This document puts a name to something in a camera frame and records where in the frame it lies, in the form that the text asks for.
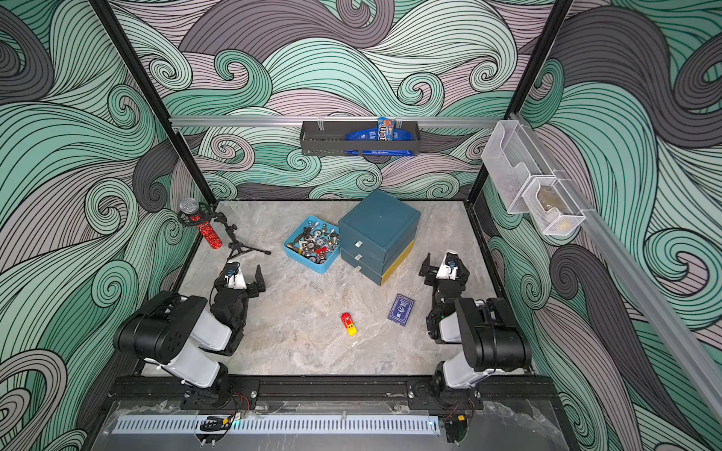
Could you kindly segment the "teal drawer cabinet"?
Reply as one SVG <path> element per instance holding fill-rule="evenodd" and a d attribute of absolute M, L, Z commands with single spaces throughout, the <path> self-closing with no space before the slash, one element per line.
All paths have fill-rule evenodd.
<path fill-rule="evenodd" d="M 419 220 L 419 210 L 374 191 L 340 219 L 340 257 L 381 286 L 413 249 Z"/>

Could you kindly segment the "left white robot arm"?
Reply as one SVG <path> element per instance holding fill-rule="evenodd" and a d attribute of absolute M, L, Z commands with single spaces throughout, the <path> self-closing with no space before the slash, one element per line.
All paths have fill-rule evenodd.
<path fill-rule="evenodd" d="M 231 260 L 214 281 L 211 301 L 162 291 L 118 327 L 114 348 L 159 366 L 207 397 L 228 395 L 228 369 L 211 356 L 235 353 L 244 336 L 249 300 L 265 291 L 261 267 L 247 282 L 240 263 Z"/>

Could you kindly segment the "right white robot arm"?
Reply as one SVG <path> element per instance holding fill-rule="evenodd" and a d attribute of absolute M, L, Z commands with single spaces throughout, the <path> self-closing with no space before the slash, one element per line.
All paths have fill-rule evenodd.
<path fill-rule="evenodd" d="M 434 266 L 421 263 L 419 275 L 432 288 L 427 333 L 440 345 L 460 345 L 462 351 L 437 365 L 432 392 L 438 396 L 470 390 L 492 376 L 530 368 L 532 355 L 509 301 L 476 300 L 464 291 L 470 272 L 458 254 L 449 252 Z"/>

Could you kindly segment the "blue playing card box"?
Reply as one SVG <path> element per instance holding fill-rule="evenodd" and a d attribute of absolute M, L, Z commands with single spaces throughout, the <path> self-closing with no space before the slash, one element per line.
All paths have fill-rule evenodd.
<path fill-rule="evenodd" d="M 414 306 L 415 301 L 413 299 L 398 294 L 392 303 L 387 318 L 394 323 L 402 325 L 402 327 L 406 327 Z"/>

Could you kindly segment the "blue tray of hardware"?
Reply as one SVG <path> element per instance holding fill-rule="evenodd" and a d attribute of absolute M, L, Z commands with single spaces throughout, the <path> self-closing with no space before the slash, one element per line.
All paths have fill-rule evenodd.
<path fill-rule="evenodd" d="M 340 242 L 337 225 L 312 215 L 291 233 L 283 246 L 290 259 L 317 274 L 325 274 L 340 255 Z"/>

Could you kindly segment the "black tripod with red microphone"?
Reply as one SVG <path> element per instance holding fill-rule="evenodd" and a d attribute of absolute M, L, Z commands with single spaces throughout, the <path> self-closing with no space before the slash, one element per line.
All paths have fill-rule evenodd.
<path fill-rule="evenodd" d="M 236 236 L 238 227 L 229 223 L 229 219 L 223 212 L 218 212 L 213 206 L 202 204 L 193 197 L 187 197 L 180 202 L 178 220 L 185 227 L 195 227 L 198 229 L 212 249 L 220 249 L 223 246 L 223 242 L 212 225 L 212 222 L 220 224 L 229 237 L 230 259 L 250 252 L 259 252 L 265 255 L 272 254 L 271 251 L 261 250 L 241 242 Z"/>

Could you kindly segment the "red yellow toy car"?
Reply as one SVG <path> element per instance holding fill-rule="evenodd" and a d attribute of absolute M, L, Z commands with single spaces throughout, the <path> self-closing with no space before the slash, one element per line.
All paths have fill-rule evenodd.
<path fill-rule="evenodd" d="M 355 327 L 355 323 L 353 322 L 352 316 L 348 312 L 344 312 L 340 319 L 342 321 L 342 324 L 349 336 L 355 336 L 357 334 L 357 328 Z"/>

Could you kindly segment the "blue snack packet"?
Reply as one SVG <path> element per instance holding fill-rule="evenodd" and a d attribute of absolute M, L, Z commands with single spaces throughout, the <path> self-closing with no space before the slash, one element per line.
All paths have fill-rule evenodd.
<path fill-rule="evenodd" d="M 375 128 L 345 135 L 346 141 L 378 141 L 381 145 L 367 145 L 362 150 L 345 150 L 354 156 L 412 156 L 417 153 L 416 136 L 397 126 L 395 120 L 379 118 Z"/>

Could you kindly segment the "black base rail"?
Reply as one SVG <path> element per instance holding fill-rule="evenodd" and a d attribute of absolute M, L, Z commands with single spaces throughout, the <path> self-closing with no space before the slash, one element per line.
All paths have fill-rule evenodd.
<path fill-rule="evenodd" d="M 223 412 L 235 406 L 276 409 L 301 401 L 381 401 L 429 413 L 454 408 L 481 409 L 485 401 L 554 400 L 557 391 L 547 377 L 493 376 L 470 389 L 441 389 L 431 376 L 229 376 L 229 387 L 214 394 L 193 389 L 171 377 L 120 377 L 108 398 L 120 400 L 178 401 L 186 410 Z"/>

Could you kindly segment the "clear wall bin small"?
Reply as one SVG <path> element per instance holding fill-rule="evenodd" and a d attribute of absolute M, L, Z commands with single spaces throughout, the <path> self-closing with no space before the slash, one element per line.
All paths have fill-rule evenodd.
<path fill-rule="evenodd" d="M 585 216 L 560 180 L 552 176 L 532 179 L 522 193 L 541 234 L 565 238 L 573 235 Z"/>

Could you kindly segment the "clear wall bin large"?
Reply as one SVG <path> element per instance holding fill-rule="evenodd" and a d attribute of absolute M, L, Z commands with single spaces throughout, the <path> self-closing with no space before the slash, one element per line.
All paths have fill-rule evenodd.
<path fill-rule="evenodd" d="M 553 177 L 534 131 L 518 120 L 496 124 L 482 160 L 507 213 L 529 212 L 523 193 L 534 180 Z"/>

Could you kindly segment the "black wall basket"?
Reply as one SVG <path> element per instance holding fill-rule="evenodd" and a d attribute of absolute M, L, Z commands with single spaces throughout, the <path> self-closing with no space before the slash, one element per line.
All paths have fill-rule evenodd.
<path fill-rule="evenodd" d="M 414 121 L 316 120 L 303 123 L 300 144 L 309 156 L 414 156 L 421 136 Z"/>

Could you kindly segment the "aluminium wall rail back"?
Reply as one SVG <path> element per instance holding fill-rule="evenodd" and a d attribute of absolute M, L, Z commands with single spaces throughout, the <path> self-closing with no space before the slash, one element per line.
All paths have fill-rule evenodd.
<path fill-rule="evenodd" d="M 500 118 L 468 118 L 468 117 L 398 117 L 396 122 L 404 121 L 417 122 L 421 128 L 453 128 L 453 129 L 481 129 L 492 128 L 500 121 Z M 174 128 L 193 127 L 267 127 L 285 128 L 301 127 L 304 122 L 316 122 L 323 127 L 326 122 L 353 122 L 373 121 L 376 117 L 340 117 L 340 116 L 171 116 L 169 118 Z"/>

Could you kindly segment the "aluminium wall rail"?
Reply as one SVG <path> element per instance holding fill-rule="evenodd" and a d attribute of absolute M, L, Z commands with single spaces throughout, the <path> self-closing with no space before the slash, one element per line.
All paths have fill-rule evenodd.
<path fill-rule="evenodd" d="M 421 128 L 453 128 L 453 129 L 481 129 L 492 128 L 500 121 L 500 118 L 468 118 L 468 117 L 398 117 L 396 122 L 404 121 L 417 122 Z M 285 128 L 301 127 L 304 122 L 316 122 L 323 127 L 326 122 L 353 122 L 373 121 L 376 117 L 340 117 L 340 116 L 171 116 L 169 118 L 174 128 L 193 127 L 267 127 Z"/>
<path fill-rule="evenodd" d="M 684 325 L 599 212 L 583 197 L 567 171 L 561 168 L 543 146 L 528 121 L 519 113 L 511 113 L 510 118 L 520 122 L 522 131 L 533 148 L 532 156 L 541 159 L 543 173 L 552 176 L 560 185 L 561 197 L 573 210 L 585 217 L 582 227 L 607 262 L 618 285 L 636 301 L 637 310 L 652 325 L 716 420 L 720 420 L 721 369 L 718 364 Z"/>

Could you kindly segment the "aluminium wall rail right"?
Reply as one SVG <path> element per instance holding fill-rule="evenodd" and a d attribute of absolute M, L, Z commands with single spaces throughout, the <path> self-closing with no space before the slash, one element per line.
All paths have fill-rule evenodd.
<path fill-rule="evenodd" d="M 599 212 L 583 197 L 567 171 L 561 168 L 543 146 L 528 121 L 519 113 L 511 113 L 510 118 L 520 122 L 522 131 L 533 148 L 532 156 L 541 159 L 543 173 L 552 176 L 560 185 L 561 197 L 573 210 L 585 217 L 582 227 L 607 262 L 618 285 L 636 301 L 637 310 L 652 325 L 716 420 L 720 420 L 721 369 L 718 364 L 684 325 Z"/>

